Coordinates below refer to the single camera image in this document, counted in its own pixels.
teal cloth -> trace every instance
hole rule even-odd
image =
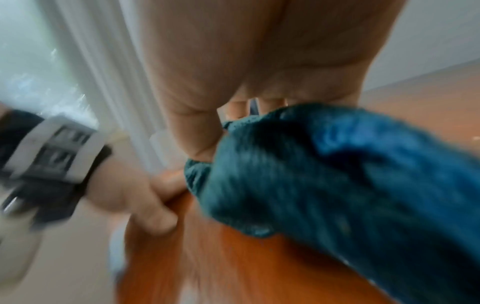
[[[318,104],[224,127],[213,164],[185,166],[205,214],[328,253],[402,303],[480,303],[473,156],[388,117]]]

